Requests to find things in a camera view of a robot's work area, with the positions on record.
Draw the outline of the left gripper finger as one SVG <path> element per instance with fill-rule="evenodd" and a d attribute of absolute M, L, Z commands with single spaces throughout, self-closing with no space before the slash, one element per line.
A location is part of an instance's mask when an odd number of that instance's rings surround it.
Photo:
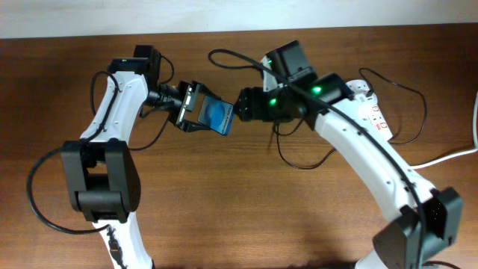
<path fill-rule="evenodd" d="M 221 100 L 222 98 L 215 93 L 213 93 L 205 84 L 199 83 L 199 93 L 205 96 L 209 96 L 213 99 Z"/>
<path fill-rule="evenodd" d="M 191 122 L 189 120 L 184 120 L 181 123 L 181 130 L 184 132 L 197 132 L 197 131 L 209 131 L 211 128 L 202 123 Z"/>

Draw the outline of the blue screen Galaxy smartphone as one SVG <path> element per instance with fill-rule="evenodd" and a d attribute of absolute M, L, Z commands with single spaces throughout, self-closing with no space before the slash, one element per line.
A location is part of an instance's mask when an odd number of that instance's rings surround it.
<path fill-rule="evenodd" d="M 233 104 L 206 96 L 202 102 L 198 121 L 220 135 L 227 136 L 232 127 L 234 115 Z"/>

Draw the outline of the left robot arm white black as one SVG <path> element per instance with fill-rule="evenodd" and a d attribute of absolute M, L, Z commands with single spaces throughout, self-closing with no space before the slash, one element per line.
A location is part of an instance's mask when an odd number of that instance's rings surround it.
<path fill-rule="evenodd" d="M 168 120 L 185 132 L 205 130 L 184 118 L 199 94 L 218 99 L 204 84 L 159 81 L 163 55 L 138 45 L 130 58 L 111 61 L 107 90 L 93 121 L 79 140 L 61 151 L 69 200 L 105 242 L 115 268 L 153 268 L 137 223 L 141 183 L 128 142 L 143 106 L 167 111 Z"/>

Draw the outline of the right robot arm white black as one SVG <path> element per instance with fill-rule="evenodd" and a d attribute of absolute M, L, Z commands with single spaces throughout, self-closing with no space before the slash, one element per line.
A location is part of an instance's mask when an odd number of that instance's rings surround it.
<path fill-rule="evenodd" d="M 327 140 L 371 192 L 387 226 L 357 268 L 424 268 L 456 241 L 463 201 L 453 188 L 437 189 L 410 166 L 367 115 L 368 92 L 339 75 L 320 76 L 297 41 L 268 52 L 249 66 L 263 86 L 241 91 L 243 121 L 302 120 Z"/>

